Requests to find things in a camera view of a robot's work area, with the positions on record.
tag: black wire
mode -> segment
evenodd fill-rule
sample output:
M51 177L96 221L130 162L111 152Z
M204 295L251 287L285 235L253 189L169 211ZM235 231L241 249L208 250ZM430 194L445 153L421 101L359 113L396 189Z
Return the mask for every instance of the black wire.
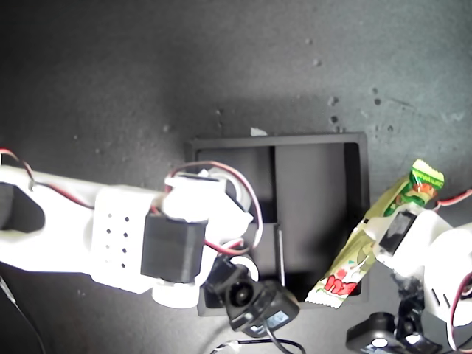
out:
M293 345L294 347L297 347L300 349L302 354L306 354L305 348L302 347L300 343L297 343L295 341L289 341L287 339L277 339L280 343L283 344L288 344L288 345ZM244 340L244 341L234 341L237 342L238 344L267 344L267 343L272 343L271 339L250 339L250 340ZM210 354L218 354L218 352L223 349L224 347L228 347L229 343L223 343L218 345Z
M21 314L21 317L23 317L24 321L29 325L29 327L32 329L34 332L36 339L38 341L39 347L41 348L41 354L46 354L46 348L44 347L43 339L41 338L41 335L39 334L38 330L36 329L35 325L26 317L26 315L23 313L23 311L17 306L17 304L14 304L18 312Z
M268 323L267 323L267 320L264 320L263 321L263 327L265 329L265 331L267 332L267 335L268 337L272 340L272 343L275 344L275 346L284 354L293 354L290 350L286 349L282 343L279 341L279 339L277 339L277 337L274 335L274 332L272 332L271 328L268 326ZM301 344L298 344L298 346L296 346L297 348L299 348L301 351L302 351L302 354L306 354L305 352L305 348L302 347Z
M29 328L33 331L35 334L36 340L38 341L39 347L41 348L41 354L46 354L46 348L44 347L43 339L41 338L41 335L39 334L38 329L36 326L28 319L27 315L24 314L24 312L20 309L18 304L16 303L16 299L14 298L11 290L8 288L7 283L3 280L4 285L6 286L8 293L2 288L3 292L9 299L9 301L15 306L16 310L20 313L21 317L23 317L23 320L28 324Z

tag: plastic packaging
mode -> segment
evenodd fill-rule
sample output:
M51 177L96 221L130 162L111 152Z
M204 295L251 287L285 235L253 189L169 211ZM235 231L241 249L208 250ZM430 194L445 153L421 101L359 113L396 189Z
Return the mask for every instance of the plastic packaging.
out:
M400 205L410 202L423 207L444 185L444 175L417 160L410 174L402 177L367 211L351 232L330 269L308 293L305 301L339 308L375 262L375 243L364 231L370 218L391 215Z

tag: small black camera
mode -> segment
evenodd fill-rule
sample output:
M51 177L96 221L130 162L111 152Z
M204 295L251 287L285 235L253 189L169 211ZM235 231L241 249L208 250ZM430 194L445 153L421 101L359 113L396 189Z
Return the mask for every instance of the small black camera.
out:
M225 307L231 328L253 338L267 336L264 322L275 331L300 311L295 296L280 283L255 282L246 267L232 264L228 256L217 258L205 286Z

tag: dark tabletop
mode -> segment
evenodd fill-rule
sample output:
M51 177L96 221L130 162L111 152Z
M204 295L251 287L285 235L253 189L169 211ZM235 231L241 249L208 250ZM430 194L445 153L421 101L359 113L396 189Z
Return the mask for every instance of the dark tabletop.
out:
M0 144L36 170L158 189L189 139L250 127L364 131L371 200L417 157L444 172L450 195L472 176L471 19L468 0L5 0ZM460 225L471 206L443 215ZM87 275L6 265L0 274L48 353L206 354L243 337L224 317L164 308ZM397 306L389 271L376 265L368 303L303 310L278 334L309 353L345 353L348 327ZM424 322L445 339L443 322ZM2 294L0 347L38 353Z

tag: ventilation hole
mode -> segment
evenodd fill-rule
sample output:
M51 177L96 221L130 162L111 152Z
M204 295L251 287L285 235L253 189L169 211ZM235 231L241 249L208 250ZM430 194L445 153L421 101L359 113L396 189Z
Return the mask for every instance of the ventilation hole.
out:
M438 306L441 306L440 300L437 298L436 291L434 291L434 289L431 289L431 291L432 291L432 293L433 293L433 295L434 295L434 298L436 299L437 305L438 305Z
M451 304L449 304L448 298L445 296L445 294L442 295L444 297L445 304L448 306L448 308L451 308Z

